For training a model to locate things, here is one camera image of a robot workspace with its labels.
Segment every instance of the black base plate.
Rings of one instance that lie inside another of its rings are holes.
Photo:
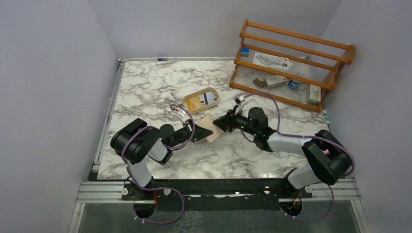
[[[154,200],[154,192],[142,191],[134,184],[126,184],[129,194],[122,200]],[[147,185],[151,187],[173,187],[179,190],[185,199],[185,210],[215,211],[215,210],[279,210],[279,200],[296,197],[297,192],[302,198],[312,195],[304,189],[287,191],[282,188],[281,179],[159,179],[152,180]],[[245,196],[216,197],[215,195]],[[165,195],[163,190],[156,192],[157,211],[180,211],[181,198],[171,192]],[[139,208],[153,209],[153,204],[139,204]]]

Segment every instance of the white marble countertop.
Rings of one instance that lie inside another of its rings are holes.
[[[204,112],[193,115],[197,122],[210,114],[214,119],[233,108],[233,97],[246,93],[229,87],[235,65],[233,61],[173,61],[173,62],[127,62],[120,83],[114,112],[111,118],[107,143],[98,173],[98,179],[125,179],[128,175],[125,164],[110,147],[112,136],[136,118],[148,125],[160,127],[171,124],[180,129],[181,123],[169,109],[172,103],[182,104],[182,98],[203,89],[215,88],[220,102]],[[243,109],[262,107],[275,128],[277,114],[273,102],[261,96],[251,97]],[[285,133],[316,133],[327,129],[322,113],[317,113],[278,102],[281,115],[280,130]],[[212,143],[201,141],[188,143],[173,153],[163,166],[146,158],[148,168],[157,179],[224,179],[224,178],[281,178],[295,167],[307,164],[304,156],[286,152],[269,153],[259,150],[235,130],[223,133]]]

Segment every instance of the gray wall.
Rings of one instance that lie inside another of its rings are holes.
[[[356,46],[325,106],[355,156],[374,232],[412,229],[411,9],[410,0],[343,0],[323,36]]]
[[[0,232],[67,232],[117,57],[85,0],[2,0],[0,22]]]
[[[89,0],[116,55],[121,58],[233,57],[245,19],[320,37],[339,2]]]

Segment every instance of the circular mount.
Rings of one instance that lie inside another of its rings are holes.
[[[293,201],[280,202],[279,206],[290,216],[298,216],[302,212],[302,202],[300,201],[295,202],[295,205],[293,205]]]
[[[173,135],[174,128],[171,124],[164,124],[160,126],[160,137],[165,139]]]
[[[133,211],[139,218],[148,218],[152,216],[153,213],[155,213],[154,208],[142,208],[141,206],[136,204],[133,206]]]

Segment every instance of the small bottle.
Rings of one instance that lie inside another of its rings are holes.
[[[300,84],[302,84],[302,82],[295,79],[290,79],[288,82],[288,86],[293,90],[297,90],[300,87]]]

